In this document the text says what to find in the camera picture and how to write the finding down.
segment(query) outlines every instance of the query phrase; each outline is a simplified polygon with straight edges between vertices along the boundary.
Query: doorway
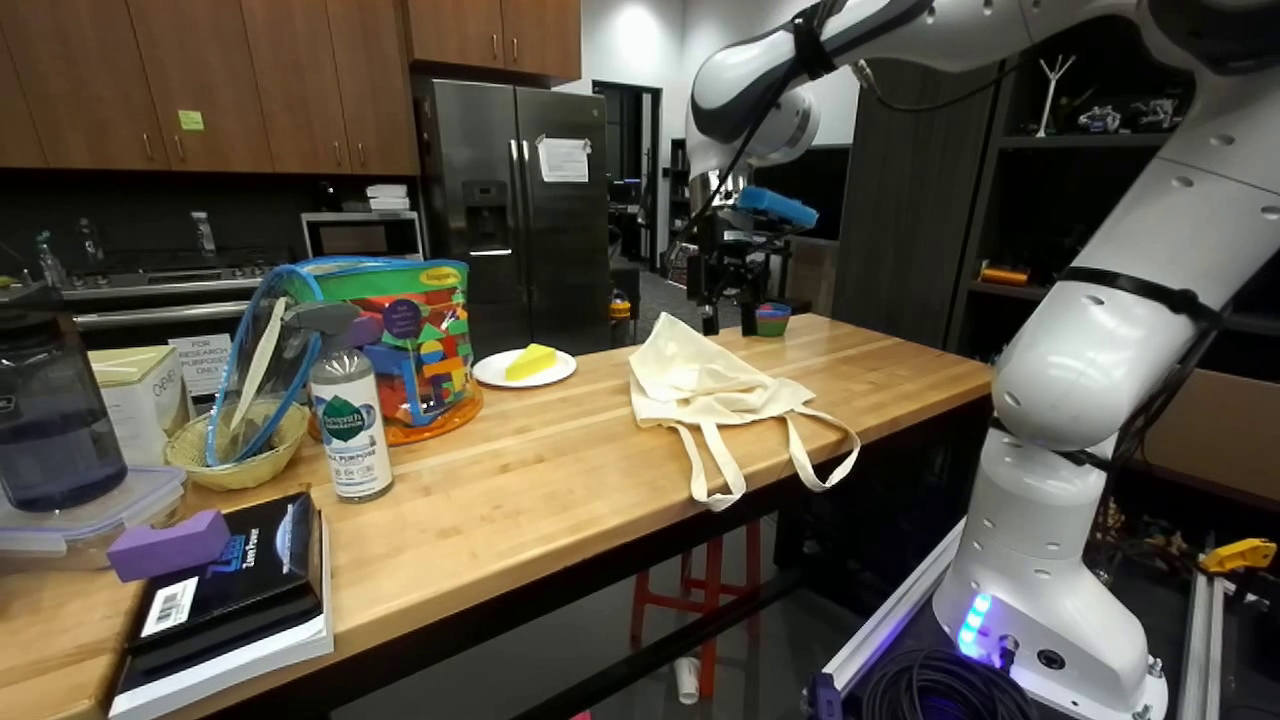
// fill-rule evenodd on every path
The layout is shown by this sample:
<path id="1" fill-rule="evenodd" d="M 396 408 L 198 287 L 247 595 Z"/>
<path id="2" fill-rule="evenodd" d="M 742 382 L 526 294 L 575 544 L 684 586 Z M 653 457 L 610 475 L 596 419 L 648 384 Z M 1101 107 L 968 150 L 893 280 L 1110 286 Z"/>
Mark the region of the doorway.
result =
<path id="1" fill-rule="evenodd" d="M 658 249 L 658 170 L 660 170 L 660 90 L 593 85 L 603 100 L 610 157 L 610 246 L 615 261 L 660 267 Z"/>

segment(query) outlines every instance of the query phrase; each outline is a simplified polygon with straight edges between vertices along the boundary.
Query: cabinet door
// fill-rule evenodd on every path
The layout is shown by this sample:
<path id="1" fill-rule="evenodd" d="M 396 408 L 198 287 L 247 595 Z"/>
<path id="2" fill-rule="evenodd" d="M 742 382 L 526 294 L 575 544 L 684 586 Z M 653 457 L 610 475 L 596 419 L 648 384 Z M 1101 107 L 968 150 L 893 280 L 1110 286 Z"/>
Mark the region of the cabinet door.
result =
<path id="1" fill-rule="evenodd" d="M 580 76 L 580 0 L 505 0 L 505 33 L 512 73 Z"/>
<path id="2" fill-rule="evenodd" d="M 44 154 L 0 33 L 0 170 L 39 170 Z"/>
<path id="3" fill-rule="evenodd" d="M 505 68 L 505 0 L 407 0 L 413 59 Z"/>
<path id="4" fill-rule="evenodd" d="M 245 0 L 245 25 L 276 170 L 346 170 L 348 133 L 331 68 L 331 33 L 342 27 L 315 0 Z"/>
<path id="5" fill-rule="evenodd" d="M 354 172 L 416 176 L 402 0 L 328 0 Z"/>
<path id="6" fill-rule="evenodd" d="M 272 170 L 245 7 L 227 0 L 129 0 L 129 7 L 175 170 Z"/>
<path id="7" fill-rule="evenodd" d="M 123 0 L 0 0 L 47 170 L 157 170 L 157 107 Z"/>

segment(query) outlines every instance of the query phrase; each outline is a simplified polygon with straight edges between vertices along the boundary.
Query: kitchen island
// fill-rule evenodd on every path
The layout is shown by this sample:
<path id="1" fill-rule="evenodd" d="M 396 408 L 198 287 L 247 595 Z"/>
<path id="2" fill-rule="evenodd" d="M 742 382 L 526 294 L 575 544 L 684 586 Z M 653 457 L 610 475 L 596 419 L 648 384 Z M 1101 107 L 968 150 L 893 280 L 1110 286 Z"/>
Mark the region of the kitchen island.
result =
<path id="1" fill-rule="evenodd" d="M 866 440 L 979 404 L 993 384 L 990 366 L 824 315 L 796 315 L 786 339 L 723 334 L 721 345 L 764 372 L 808 384 L 817 408 Z M 402 649 L 489 602 L 542 589 L 556 574 L 640 547 L 674 529 L 713 529 L 721 517 L 687 501 L 677 432 L 636 427 L 630 390 L 630 347 L 615 347 L 580 356 L 575 375 L 556 390 L 486 393 L 486 412 L 469 427 L 396 449 L 396 488 L 367 504 L 331 496 L 315 449 L 256 491 L 188 491 L 179 514 L 245 510 L 309 488 L 331 534 L 328 618 L 337 632 L 331 656 L 268 674 L 198 712 L 358 670 L 360 656 Z M 799 419 L 799 432 L 812 460 L 845 454 L 832 427 Z M 781 424 L 733 427 L 723 440 L 752 496 L 791 485 Z M 0 575 L 3 718 L 100 718 L 134 603 L 136 591 L 113 574 Z"/>

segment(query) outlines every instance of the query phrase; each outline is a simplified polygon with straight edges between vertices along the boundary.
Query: paper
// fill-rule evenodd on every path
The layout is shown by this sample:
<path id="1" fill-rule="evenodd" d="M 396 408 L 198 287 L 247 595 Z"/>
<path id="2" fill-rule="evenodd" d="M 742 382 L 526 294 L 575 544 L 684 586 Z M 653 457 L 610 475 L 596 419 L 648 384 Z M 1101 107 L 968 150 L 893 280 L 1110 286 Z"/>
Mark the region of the paper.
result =
<path id="1" fill-rule="evenodd" d="M 536 141 L 536 166 L 543 186 L 588 186 L 593 182 L 593 141 Z"/>

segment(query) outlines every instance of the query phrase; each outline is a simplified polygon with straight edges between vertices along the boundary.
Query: bag handle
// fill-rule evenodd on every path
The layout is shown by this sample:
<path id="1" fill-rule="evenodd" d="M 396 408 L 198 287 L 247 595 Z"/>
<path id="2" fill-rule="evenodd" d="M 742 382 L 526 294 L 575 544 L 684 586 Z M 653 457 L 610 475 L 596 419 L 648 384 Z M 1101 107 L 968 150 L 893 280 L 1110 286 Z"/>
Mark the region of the bag handle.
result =
<path id="1" fill-rule="evenodd" d="M 812 415 L 812 419 L 822 419 L 822 424 L 832 424 L 832 427 L 841 427 L 841 432 L 852 440 L 850 457 L 832 467 L 830 481 L 822 481 L 822 475 L 812 474 L 812 457 L 808 457 L 808 449 L 803 449 L 803 435 L 799 435 L 796 419 L 791 419 L 791 415 L 781 415 L 781 419 L 790 424 L 790 457 L 791 457 L 791 467 L 796 467 L 799 485 L 803 485 L 808 491 L 830 491 L 830 488 L 835 488 L 835 485 L 852 474 L 866 440 L 861 440 L 856 432 L 850 432 L 850 427 L 845 427 L 835 415 L 830 415 L 830 412 L 796 408 L 796 415 Z M 742 496 L 750 496 L 750 481 L 743 481 L 743 467 L 733 460 L 721 427 L 717 427 L 717 424 L 695 424 L 695 427 L 700 427 L 700 435 L 703 435 L 703 443 L 707 443 L 707 454 L 713 454 L 713 460 L 717 460 L 727 491 L 713 491 L 713 488 L 707 488 L 703 457 L 695 454 L 691 432 L 687 432 L 684 424 L 677 424 L 679 443 L 684 443 L 684 457 L 687 457 L 687 496 L 700 501 L 700 504 L 713 510 L 713 514 L 723 514 L 727 504 L 738 504 Z"/>
<path id="2" fill-rule="evenodd" d="M 695 427 L 703 432 L 703 443 L 707 443 L 727 491 L 713 491 L 707 488 L 703 457 L 695 454 L 691 432 L 684 424 L 677 424 L 684 457 L 687 457 L 687 496 L 700 501 L 713 514 L 723 514 L 727 504 L 750 496 L 750 481 L 743 481 L 743 467 L 733 460 L 721 427 L 717 424 L 695 424 Z"/>
<path id="3" fill-rule="evenodd" d="M 832 475 L 822 481 L 812 474 L 812 460 L 808 460 L 808 449 L 803 449 L 803 435 L 799 435 L 796 419 L 786 415 L 786 424 L 790 424 L 790 457 L 791 457 L 791 467 L 796 467 L 799 485 L 812 488 L 812 491 L 830 491 L 852 474 L 856 457 L 866 454 L 866 440 L 852 427 L 845 427 L 835 415 L 822 412 L 822 408 L 796 408 L 796 415 L 812 415 L 812 419 L 822 419 L 830 427 L 841 427 L 850 435 L 850 443 L 852 443 L 850 457 L 832 467 Z"/>

